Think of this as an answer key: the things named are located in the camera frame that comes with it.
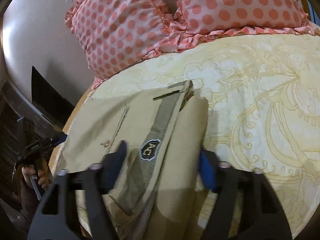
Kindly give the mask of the person's dark sleeved forearm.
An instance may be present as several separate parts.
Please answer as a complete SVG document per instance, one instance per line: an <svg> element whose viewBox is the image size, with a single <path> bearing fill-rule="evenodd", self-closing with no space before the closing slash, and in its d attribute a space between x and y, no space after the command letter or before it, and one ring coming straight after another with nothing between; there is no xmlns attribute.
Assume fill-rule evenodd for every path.
<svg viewBox="0 0 320 240"><path fill-rule="evenodd" d="M25 179L21 179L21 205L22 209L20 211L18 226L22 231L28 233L33 217L39 205L39 200L32 187L30 187Z"/></svg>

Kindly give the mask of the person's left hand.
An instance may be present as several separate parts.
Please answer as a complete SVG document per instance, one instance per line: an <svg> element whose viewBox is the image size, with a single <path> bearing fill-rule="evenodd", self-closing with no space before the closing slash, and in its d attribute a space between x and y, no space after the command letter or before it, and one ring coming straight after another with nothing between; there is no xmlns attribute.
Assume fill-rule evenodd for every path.
<svg viewBox="0 0 320 240"><path fill-rule="evenodd" d="M22 167L22 174L26 184L29 187L32 187L32 183L30 181L30 176L37 175L39 177L38 184L43 188L46 189L50 184L51 180L49 179L48 173L48 165L47 162L42 159L42 168L38 168L35 170L33 165L30 166L23 166Z"/></svg>

